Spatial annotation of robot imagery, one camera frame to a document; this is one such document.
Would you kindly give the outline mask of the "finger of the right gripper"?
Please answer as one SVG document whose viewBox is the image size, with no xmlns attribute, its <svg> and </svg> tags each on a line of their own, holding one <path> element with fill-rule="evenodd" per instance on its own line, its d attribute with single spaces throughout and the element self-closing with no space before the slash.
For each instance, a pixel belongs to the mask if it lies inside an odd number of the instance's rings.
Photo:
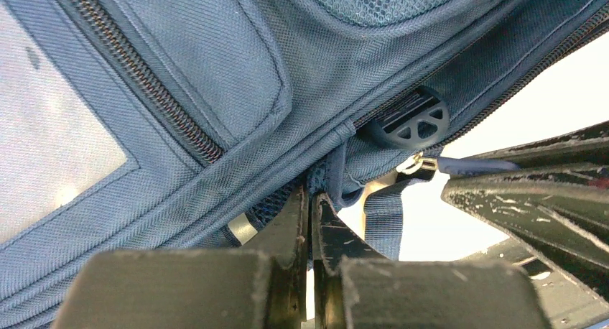
<svg viewBox="0 0 609 329">
<path fill-rule="evenodd" d="M 525 170 L 608 164 L 608 122 L 561 136 L 456 160 L 457 170 Z"/>
<path fill-rule="evenodd" d="M 608 300 L 608 166 L 567 164 L 450 180 L 441 198 Z"/>
</svg>

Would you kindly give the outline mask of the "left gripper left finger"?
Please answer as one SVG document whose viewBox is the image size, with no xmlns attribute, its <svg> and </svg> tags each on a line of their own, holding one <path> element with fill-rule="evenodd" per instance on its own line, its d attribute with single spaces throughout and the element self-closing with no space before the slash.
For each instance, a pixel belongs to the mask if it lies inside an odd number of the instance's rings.
<svg viewBox="0 0 609 329">
<path fill-rule="evenodd" d="M 299 328 L 307 317 L 308 196 L 232 249 L 118 250 L 92 257 L 54 328 Z"/>
</svg>

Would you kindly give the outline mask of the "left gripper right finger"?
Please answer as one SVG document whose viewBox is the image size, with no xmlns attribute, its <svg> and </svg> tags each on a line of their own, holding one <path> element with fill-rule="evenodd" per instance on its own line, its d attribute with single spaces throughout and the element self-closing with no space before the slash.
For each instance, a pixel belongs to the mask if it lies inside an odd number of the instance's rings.
<svg viewBox="0 0 609 329">
<path fill-rule="evenodd" d="M 524 270 L 502 261 L 405 262 L 379 254 L 328 196 L 311 204 L 317 328 L 549 328 Z"/>
</svg>

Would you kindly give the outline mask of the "navy blue student backpack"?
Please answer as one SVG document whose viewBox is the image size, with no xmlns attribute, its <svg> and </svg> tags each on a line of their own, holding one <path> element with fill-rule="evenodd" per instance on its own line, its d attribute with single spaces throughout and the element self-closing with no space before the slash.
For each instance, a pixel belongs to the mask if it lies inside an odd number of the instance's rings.
<svg viewBox="0 0 609 329">
<path fill-rule="evenodd" d="M 117 249 L 347 206 L 608 26 L 608 0 L 1 0 L 1 326 Z"/>
</svg>

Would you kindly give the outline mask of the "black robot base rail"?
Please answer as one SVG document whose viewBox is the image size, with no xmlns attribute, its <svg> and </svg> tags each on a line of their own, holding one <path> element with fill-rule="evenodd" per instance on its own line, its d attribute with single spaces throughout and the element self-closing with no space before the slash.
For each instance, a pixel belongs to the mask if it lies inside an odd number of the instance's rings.
<svg viewBox="0 0 609 329">
<path fill-rule="evenodd" d="M 463 258 L 506 261 L 525 269 L 554 328 L 607 328 L 608 303 L 591 289 L 575 284 L 508 238 Z"/>
</svg>

